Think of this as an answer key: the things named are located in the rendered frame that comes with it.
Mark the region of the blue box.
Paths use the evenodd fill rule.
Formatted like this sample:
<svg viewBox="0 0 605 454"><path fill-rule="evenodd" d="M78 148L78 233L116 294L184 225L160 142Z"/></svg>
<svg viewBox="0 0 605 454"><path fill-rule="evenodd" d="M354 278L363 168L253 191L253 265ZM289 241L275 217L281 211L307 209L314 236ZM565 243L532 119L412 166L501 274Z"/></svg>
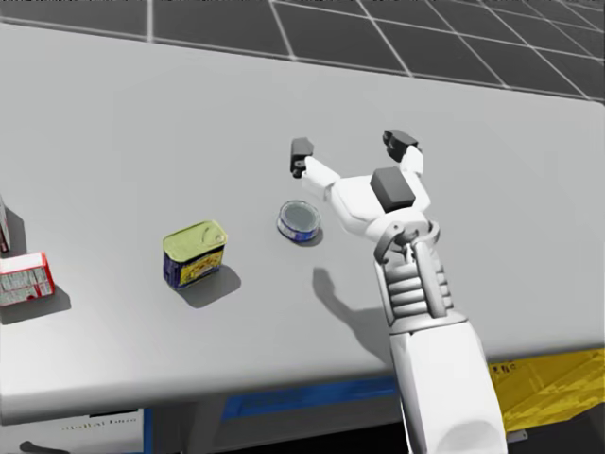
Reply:
<svg viewBox="0 0 605 454"><path fill-rule="evenodd" d="M397 394L397 385L392 376L379 376L376 378L323 383L277 391L240 394L232 396L226 401L222 420Z"/></svg>

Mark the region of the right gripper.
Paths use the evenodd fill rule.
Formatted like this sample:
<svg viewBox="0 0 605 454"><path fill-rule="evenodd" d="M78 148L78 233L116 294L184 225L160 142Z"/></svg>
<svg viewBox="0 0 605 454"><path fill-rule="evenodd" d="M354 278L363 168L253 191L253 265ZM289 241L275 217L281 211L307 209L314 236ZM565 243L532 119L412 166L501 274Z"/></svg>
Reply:
<svg viewBox="0 0 605 454"><path fill-rule="evenodd" d="M327 200L343 228L355 236L379 239L393 222L400 222L420 235L429 231L424 211L430 198L417 174L424 173L424 155L419 142L399 130L385 130L383 143L397 167L384 167L408 187L408 207L387 212L375 195L372 175L341 178L333 169L314 157L314 145L306 137L295 138L290 147L290 173L302 181L302 187L320 200Z"/></svg>

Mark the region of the blue flat can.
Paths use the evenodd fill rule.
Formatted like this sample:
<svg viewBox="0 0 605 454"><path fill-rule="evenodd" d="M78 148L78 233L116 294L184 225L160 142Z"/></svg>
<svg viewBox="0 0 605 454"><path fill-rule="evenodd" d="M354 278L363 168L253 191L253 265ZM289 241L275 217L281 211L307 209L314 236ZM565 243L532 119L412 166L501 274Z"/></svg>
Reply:
<svg viewBox="0 0 605 454"><path fill-rule="evenodd" d="M306 201L287 201L280 208L276 226L287 239L295 243L308 242L320 231L320 213Z"/></svg>

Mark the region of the yellow box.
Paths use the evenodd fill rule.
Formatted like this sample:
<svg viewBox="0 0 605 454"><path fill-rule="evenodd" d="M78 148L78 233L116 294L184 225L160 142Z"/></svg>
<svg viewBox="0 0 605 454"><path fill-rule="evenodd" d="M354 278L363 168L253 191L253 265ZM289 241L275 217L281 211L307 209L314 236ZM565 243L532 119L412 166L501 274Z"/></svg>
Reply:
<svg viewBox="0 0 605 454"><path fill-rule="evenodd" d="M506 432L568 421L605 403L605 348L489 365Z"/></svg>

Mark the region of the green and blue rectangular can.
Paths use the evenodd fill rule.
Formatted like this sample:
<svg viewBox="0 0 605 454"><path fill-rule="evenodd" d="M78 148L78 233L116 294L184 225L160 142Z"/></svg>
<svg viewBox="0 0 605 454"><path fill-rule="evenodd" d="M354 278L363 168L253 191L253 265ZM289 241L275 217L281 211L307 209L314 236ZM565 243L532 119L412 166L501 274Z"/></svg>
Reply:
<svg viewBox="0 0 605 454"><path fill-rule="evenodd" d="M214 220L205 220L166 236L163 276L173 289L197 283L222 265L228 236Z"/></svg>

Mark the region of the red and white carton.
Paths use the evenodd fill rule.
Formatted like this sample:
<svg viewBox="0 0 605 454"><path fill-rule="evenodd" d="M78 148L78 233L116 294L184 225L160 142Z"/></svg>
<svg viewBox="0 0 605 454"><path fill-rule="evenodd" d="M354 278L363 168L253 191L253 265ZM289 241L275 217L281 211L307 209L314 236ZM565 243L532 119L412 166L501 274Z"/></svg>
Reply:
<svg viewBox="0 0 605 454"><path fill-rule="evenodd" d="M54 293L55 283L44 252L0 259L0 307Z"/></svg>
<svg viewBox="0 0 605 454"><path fill-rule="evenodd" d="M10 237L7 212L3 198L0 195L0 253L7 253L9 250Z"/></svg>

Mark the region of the white box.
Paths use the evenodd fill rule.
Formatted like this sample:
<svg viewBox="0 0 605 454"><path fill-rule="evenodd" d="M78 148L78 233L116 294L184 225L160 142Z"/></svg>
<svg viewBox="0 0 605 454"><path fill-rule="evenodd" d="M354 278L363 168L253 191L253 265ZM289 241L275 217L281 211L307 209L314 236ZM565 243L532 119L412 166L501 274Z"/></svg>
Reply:
<svg viewBox="0 0 605 454"><path fill-rule="evenodd" d="M144 410L0 426L0 454L149 454Z"/></svg>

